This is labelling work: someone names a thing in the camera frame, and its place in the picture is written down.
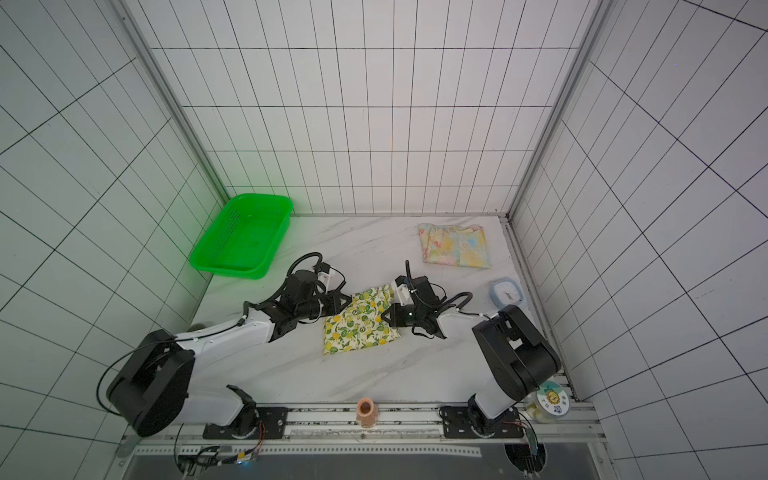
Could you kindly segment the green lemon print skirt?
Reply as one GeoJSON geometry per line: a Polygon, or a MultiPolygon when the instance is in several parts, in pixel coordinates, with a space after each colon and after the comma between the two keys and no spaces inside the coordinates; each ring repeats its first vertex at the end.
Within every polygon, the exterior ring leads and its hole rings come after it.
{"type": "Polygon", "coordinates": [[[355,294],[341,313],[323,319],[323,354],[386,345],[401,338],[381,314],[390,306],[393,290],[383,285],[355,294]]]}

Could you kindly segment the pastel floral skirt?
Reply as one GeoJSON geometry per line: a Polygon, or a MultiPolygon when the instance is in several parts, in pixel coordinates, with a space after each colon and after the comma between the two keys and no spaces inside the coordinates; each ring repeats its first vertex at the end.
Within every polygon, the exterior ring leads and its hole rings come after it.
{"type": "Polygon", "coordinates": [[[491,267],[485,232],[480,225],[418,226],[422,261],[426,264],[487,269],[491,267]]]}

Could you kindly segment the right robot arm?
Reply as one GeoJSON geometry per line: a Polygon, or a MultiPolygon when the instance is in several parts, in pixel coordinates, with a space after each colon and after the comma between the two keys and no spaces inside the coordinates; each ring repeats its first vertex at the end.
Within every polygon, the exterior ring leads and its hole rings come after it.
{"type": "Polygon", "coordinates": [[[447,340],[472,335],[491,379],[465,404],[443,406],[443,435],[447,438],[522,438],[533,432],[518,404],[561,369],[555,349],[516,305],[492,313],[468,312],[473,294],[435,294],[427,277],[408,273],[390,284],[390,306],[381,314],[393,328],[415,336],[447,340]]]}

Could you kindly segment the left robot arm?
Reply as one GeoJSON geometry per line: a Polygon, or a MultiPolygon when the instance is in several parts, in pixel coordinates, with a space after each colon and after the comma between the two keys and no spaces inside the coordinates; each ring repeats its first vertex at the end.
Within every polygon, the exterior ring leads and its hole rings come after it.
{"type": "Polygon", "coordinates": [[[201,330],[148,334],[106,389],[106,408],[125,419],[140,437],[172,425],[204,425],[226,438],[257,434],[257,403],[228,379],[199,385],[195,376],[230,356],[274,343],[300,324],[342,312],[352,299],[331,281],[339,272],[325,262],[310,270],[290,270],[268,299],[243,304],[242,314],[201,330]]]}

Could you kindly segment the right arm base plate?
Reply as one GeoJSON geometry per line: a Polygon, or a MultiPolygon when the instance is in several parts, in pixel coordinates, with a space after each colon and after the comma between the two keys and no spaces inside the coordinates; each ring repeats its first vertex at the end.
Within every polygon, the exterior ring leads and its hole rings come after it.
{"type": "Polygon", "coordinates": [[[524,428],[519,413],[507,409],[496,418],[488,419],[470,406],[442,406],[439,411],[443,436],[447,439],[521,439],[524,428]]]}

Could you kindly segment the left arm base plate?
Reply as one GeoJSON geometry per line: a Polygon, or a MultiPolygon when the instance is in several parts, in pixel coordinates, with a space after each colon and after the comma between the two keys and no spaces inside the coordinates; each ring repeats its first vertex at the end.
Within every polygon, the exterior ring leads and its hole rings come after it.
{"type": "Polygon", "coordinates": [[[206,440],[276,440],[283,437],[288,408],[244,407],[226,426],[207,424],[202,437],[206,440]]]}

